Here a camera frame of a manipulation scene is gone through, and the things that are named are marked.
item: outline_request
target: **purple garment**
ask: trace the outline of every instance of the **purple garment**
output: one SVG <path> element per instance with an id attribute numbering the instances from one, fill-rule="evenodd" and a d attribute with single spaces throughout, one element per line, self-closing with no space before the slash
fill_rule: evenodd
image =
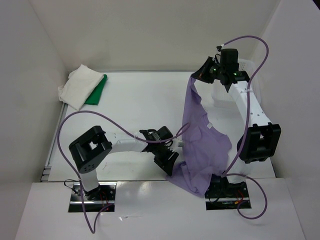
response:
<path id="1" fill-rule="evenodd" d="M 227 135 L 218 132 L 209 122 L 195 87 L 196 79 L 190 77 L 185 94 L 182 124 L 190 123 L 182 135 L 185 161 L 177 164 L 167 179 L 180 188 L 203 197 L 212 174 L 221 176 L 227 168 L 231 142 Z"/>

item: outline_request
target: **white table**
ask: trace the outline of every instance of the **white table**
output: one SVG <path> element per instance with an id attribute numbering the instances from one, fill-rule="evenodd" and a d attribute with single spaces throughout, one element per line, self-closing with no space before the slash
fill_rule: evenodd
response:
<path id="1" fill-rule="evenodd" d="M 167 126 L 175 134 L 182 125 L 186 87 L 191 72 L 112 72 L 98 106 L 85 105 L 81 110 L 92 110 L 104 114 L 127 130 L 158 129 Z M 211 98 L 212 86 L 197 82 L 196 87 L 202 96 L 202 105 L 208 118 L 220 132 L 227 134 L 232 143 L 229 163 L 236 155 L 237 142 L 243 135 L 244 123 L 236 108 L 214 107 Z M 75 110 L 68 107 L 66 116 Z M 95 125 L 105 131 L 120 133 L 120 130 L 105 119 L 91 115 L 78 114 L 70 118 L 61 133 L 61 145 L 68 158 L 71 158 L 69 144 Z M 153 161 L 151 153 L 120 152 L 110 154 L 97 168 L 100 181 L 153 181 L 164 180 L 165 172 Z M 183 161 L 182 154 L 177 162 Z M 55 142 L 50 156 L 51 171 L 48 180 L 64 181 L 76 178 L 72 169 L 62 158 Z M 241 160 L 232 172 L 241 172 L 245 163 Z M 247 164 L 253 178 L 274 178 L 275 173 L 270 159 L 265 162 Z"/>
<path id="2" fill-rule="evenodd" d="M 16 240 L 304 240 L 286 182 L 257 179 L 268 197 L 268 209 L 257 220 L 236 210 L 206 210 L 196 197 L 167 181 L 118 182 L 115 212 L 102 213 L 92 235 L 82 213 L 68 213 L 71 190 L 60 182 L 34 183 Z M 247 182 L 256 216 L 264 208 L 258 187 Z M 88 213 L 93 223 L 96 213 Z"/>

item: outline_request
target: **white wall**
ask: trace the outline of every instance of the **white wall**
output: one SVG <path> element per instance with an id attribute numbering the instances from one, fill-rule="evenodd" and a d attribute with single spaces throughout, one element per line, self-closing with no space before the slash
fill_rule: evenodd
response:
<path id="1" fill-rule="evenodd" d="M 28 0 L 0 1 L 0 238 L 15 238 L 38 182 L 66 69 Z"/>
<path id="2" fill-rule="evenodd" d="M 320 11 L 312 0 L 282 0 L 263 38 L 262 107 L 282 134 L 272 159 L 286 178 L 307 240 L 320 236 Z M 260 63 L 259 44 L 253 60 Z"/>
<path id="3" fill-rule="evenodd" d="M 278 0 L 30 0 L 67 69 L 195 70 L 260 35 Z M 248 58 L 254 41 L 235 44 Z"/>

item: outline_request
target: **plastic basket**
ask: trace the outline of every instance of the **plastic basket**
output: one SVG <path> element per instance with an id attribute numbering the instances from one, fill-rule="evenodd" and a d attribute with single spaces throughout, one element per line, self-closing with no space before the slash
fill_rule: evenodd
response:
<path id="1" fill-rule="evenodd" d="M 239 71 L 246 71 L 249 77 L 252 76 L 254 71 L 256 70 L 256 65 L 253 61 L 245 60 L 245 59 L 238 59 L 239 63 Z M 258 74 L 255 75 L 254 79 L 252 80 L 252 89 L 258 100 L 259 104 L 261 103 L 261 95 L 260 95 L 260 86 L 259 86 L 259 76 Z M 218 108 L 232 108 L 236 107 L 236 103 L 232 99 L 232 97 L 227 93 L 225 87 L 220 83 L 220 81 L 216 80 L 212 84 L 212 99 L 214 101 L 214 106 Z"/>

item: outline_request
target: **white cloth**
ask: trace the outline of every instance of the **white cloth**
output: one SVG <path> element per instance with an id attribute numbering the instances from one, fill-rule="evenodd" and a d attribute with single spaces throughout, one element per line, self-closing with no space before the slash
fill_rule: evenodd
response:
<path id="1" fill-rule="evenodd" d="M 64 86 L 58 87 L 59 100 L 80 110 L 104 75 L 82 65 L 69 74 L 69 80 Z"/>

